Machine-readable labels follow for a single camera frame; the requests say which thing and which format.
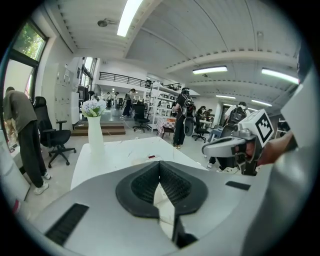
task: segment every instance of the white table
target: white table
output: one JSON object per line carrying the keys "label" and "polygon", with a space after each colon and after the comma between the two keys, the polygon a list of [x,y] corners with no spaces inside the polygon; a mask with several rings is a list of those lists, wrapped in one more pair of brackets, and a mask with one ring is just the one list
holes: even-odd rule
{"label": "white table", "polygon": [[172,161],[206,170],[160,137],[112,141],[104,143],[104,157],[94,160],[90,145],[84,144],[76,162],[71,189],[95,176],[111,173],[147,161]]}

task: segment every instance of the white flower bouquet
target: white flower bouquet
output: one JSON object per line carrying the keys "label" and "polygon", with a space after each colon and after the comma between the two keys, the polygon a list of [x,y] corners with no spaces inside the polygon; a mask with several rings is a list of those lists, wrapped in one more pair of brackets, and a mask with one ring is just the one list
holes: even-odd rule
{"label": "white flower bouquet", "polygon": [[82,105],[82,114],[86,118],[100,117],[106,111],[107,104],[104,100],[95,99],[85,101]]}

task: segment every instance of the green tree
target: green tree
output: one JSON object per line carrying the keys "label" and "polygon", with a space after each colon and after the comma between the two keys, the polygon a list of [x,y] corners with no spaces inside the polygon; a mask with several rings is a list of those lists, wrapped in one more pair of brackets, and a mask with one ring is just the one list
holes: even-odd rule
{"label": "green tree", "polygon": [[13,49],[36,60],[43,41],[30,24],[26,23],[17,37]]}

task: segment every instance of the white vase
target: white vase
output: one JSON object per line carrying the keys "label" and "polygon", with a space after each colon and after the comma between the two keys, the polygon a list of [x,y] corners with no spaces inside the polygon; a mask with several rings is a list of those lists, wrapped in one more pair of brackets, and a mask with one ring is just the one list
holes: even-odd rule
{"label": "white vase", "polygon": [[105,155],[104,138],[100,126],[100,116],[88,117],[88,139],[93,157],[103,157]]}

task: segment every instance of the gray shirt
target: gray shirt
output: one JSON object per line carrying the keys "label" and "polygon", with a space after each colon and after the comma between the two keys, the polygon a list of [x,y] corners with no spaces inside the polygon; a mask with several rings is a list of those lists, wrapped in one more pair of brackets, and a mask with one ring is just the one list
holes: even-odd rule
{"label": "gray shirt", "polygon": [[34,107],[28,97],[20,91],[11,90],[5,95],[3,100],[4,120],[15,120],[17,132],[29,124],[31,121],[37,120]]}

